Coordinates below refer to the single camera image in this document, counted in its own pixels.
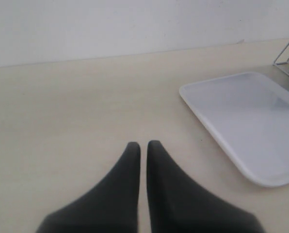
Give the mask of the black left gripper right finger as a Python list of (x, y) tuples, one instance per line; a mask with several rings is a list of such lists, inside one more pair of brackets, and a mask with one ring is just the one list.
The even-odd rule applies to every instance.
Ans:
[(146, 187), (153, 233), (263, 233), (259, 220), (195, 182), (162, 143), (147, 146)]

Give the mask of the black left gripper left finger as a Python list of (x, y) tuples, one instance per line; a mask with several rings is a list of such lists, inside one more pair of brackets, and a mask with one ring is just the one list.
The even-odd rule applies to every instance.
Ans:
[(141, 150), (129, 142), (109, 173), (89, 192), (49, 214), (39, 233), (136, 233)]

